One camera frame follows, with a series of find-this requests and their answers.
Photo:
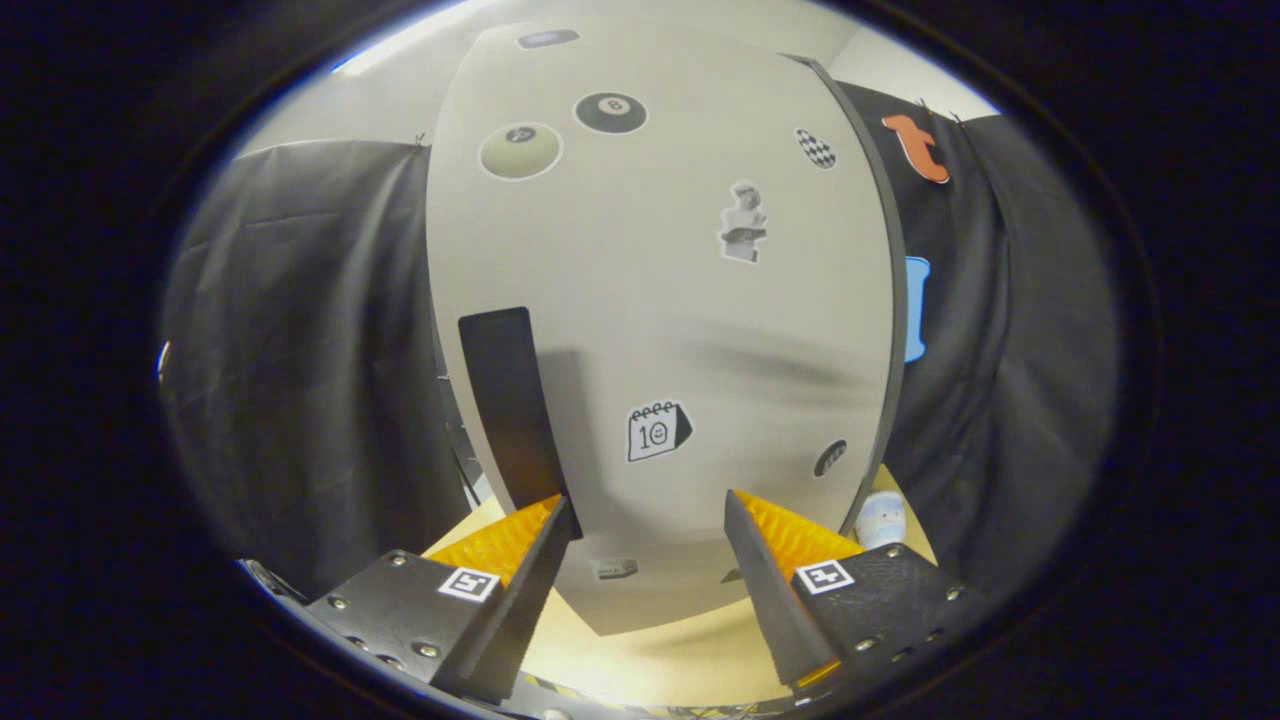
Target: white wall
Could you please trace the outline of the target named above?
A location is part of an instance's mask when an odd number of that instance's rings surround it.
[[[449,81],[480,32],[557,15],[641,17],[705,28],[829,64],[858,23],[801,0],[471,0],[358,76],[328,74],[282,99],[242,152],[300,140],[430,142]]]
[[[429,143],[449,82],[483,31],[602,14],[694,26],[814,58],[836,79],[905,100],[924,99],[964,119],[996,114],[989,102],[911,50],[804,0],[470,0],[436,13],[425,23],[434,29],[367,70],[324,74],[296,88],[259,124],[242,152],[324,138],[412,142],[422,135]]]
[[[854,32],[827,72],[850,85],[913,102],[924,100],[942,115],[955,113],[968,120],[998,114],[991,102],[938,65],[865,26]]]

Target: black curtain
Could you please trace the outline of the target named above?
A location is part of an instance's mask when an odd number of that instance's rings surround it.
[[[444,436],[429,150],[323,141],[230,161],[182,240],[163,396],[223,538],[307,596],[468,512]]]
[[[940,564],[993,596],[1047,560],[1094,489],[1117,404],[1108,240],[1006,117],[956,122],[841,83],[928,260],[920,336],[884,464]],[[884,118],[929,133],[950,178],[916,172]]]

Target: orange soft pad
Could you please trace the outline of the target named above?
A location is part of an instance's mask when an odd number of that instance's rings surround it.
[[[796,568],[824,560],[844,560],[863,551],[856,542],[813,520],[742,491],[733,492],[755,520],[755,527],[764,536],[764,543],[769,546],[773,561],[778,564],[782,579],[787,583],[795,575]]]
[[[559,500],[559,495],[553,495],[507,515],[429,556],[428,560],[500,575],[502,587],[508,588],[511,578],[525,560],[525,553],[538,539],[538,533],[543,530],[543,524],[550,518]]]

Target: yellow table surface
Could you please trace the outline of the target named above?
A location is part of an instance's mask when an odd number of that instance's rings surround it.
[[[872,487],[899,489],[883,465]],[[503,515],[490,497],[422,555]],[[937,565],[910,503],[905,543]],[[627,705],[746,705],[791,694],[778,682],[750,598],[676,623],[600,637],[553,588],[521,670],[595,700]]]

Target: dark oval sticker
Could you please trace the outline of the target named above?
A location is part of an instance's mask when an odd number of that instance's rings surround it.
[[[831,447],[822,451],[822,455],[818,456],[818,464],[813,466],[813,477],[820,478],[826,475],[831,470],[831,466],[836,464],[836,460],[840,460],[840,456],[845,454],[845,450],[849,450],[849,443],[842,439],[831,443]]]

